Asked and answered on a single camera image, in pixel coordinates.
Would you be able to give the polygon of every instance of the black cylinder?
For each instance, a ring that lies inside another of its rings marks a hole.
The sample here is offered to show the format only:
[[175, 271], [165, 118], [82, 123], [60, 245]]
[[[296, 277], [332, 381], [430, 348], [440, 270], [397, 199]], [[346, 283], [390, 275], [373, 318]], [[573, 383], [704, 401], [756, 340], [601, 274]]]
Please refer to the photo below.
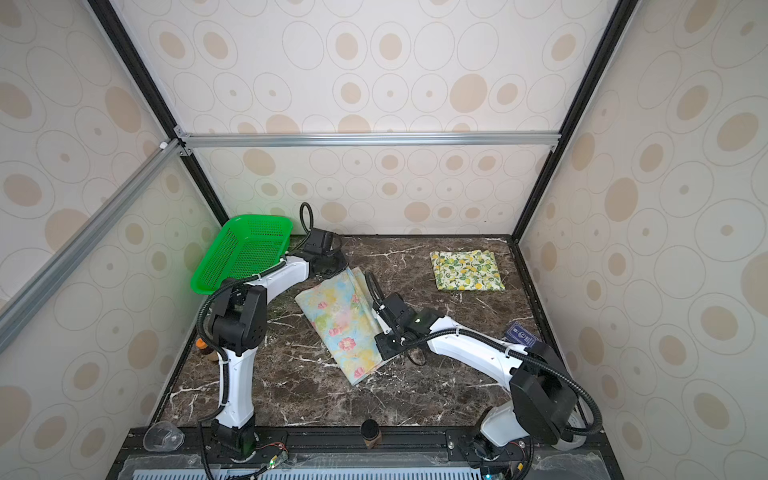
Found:
[[382, 440], [382, 431], [379, 428], [379, 424], [376, 420], [367, 419], [360, 426], [360, 435], [362, 440], [366, 443], [366, 447], [372, 449], [377, 446]]

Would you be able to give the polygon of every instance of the lemon print cloth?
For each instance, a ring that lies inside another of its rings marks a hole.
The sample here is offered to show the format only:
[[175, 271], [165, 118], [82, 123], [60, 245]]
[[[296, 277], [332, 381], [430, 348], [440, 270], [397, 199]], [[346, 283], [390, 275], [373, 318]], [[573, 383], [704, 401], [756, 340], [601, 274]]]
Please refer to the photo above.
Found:
[[496, 258], [488, 250], [431, 252], [437, 290], [503, 290]]

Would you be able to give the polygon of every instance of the green plastic basket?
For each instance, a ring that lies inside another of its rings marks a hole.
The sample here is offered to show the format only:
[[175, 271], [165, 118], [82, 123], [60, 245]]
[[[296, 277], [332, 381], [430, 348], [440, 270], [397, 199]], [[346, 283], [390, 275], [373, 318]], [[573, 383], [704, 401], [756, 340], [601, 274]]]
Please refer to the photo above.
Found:
[[290, 218], [240, 215], [224, 224], [192, 276], [192, 290], [212, 294], [227, 278], [245, 278], [280, 261], [288, 249]]

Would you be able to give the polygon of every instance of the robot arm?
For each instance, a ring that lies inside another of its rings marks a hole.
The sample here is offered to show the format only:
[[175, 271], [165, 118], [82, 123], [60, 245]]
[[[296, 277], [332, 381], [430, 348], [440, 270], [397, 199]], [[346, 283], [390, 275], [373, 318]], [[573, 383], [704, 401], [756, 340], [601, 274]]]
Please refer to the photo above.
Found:
[[287, 256], [279, 269], [240, 288], [224, 290], [212, 305], [210, 332], [227, 353], [226, 362], [219, 355], [220, 385], [224, 376], [228, 379], [228, 390], [219, 388], [223, 408], [212, 427], [233, 458], [246, 458], [253, 451], [253, 359], [266, 336], [266, 306], [310, 275], [330, 278], [346, 268], [343, 253], [333, 248], [333, 237], [331, 232], [313, 228], [301, 251]]
[[[578, 400], [576, 391], [588, 394], [573, 382], [552, 348], [493, 339], [429, 308], [417, 313], [398, 293], [384, 299], [370, 272], [366, 282], [384, 332], [376, 336], [383, 359], [425, 343], [434, 353], [470, 365], [510, 392], [512, 400], [487, 411], [478, 423], [472, 446], [481, 457], [494, 457], [510, 441], [528, 435], [563, 449], [573, 445], [569, 421]], [[591, 431], [600, 428], [599, 410], [593, 413]]]

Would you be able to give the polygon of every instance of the small bottle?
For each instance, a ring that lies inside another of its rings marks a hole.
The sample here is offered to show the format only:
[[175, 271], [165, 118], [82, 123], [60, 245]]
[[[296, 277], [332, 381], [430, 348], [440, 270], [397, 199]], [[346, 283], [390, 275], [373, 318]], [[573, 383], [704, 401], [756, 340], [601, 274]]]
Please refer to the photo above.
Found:
[[216, 350], [214, 350], [212, 346], [205, 343], [203, 339], [197, 339], [195, 346], [200, 350], [200, 354], [202, 354], [207, 360], [210, 360], [211, 362], [219, 361], [219, 354], [216, 353]]
[[379, 424], [373, 419], [367, 419], [362, 423], [360, 435], [362, 435], [362, 440], [369, 449], [376, 447], [382, 441], [382, 431], [379, 428]]

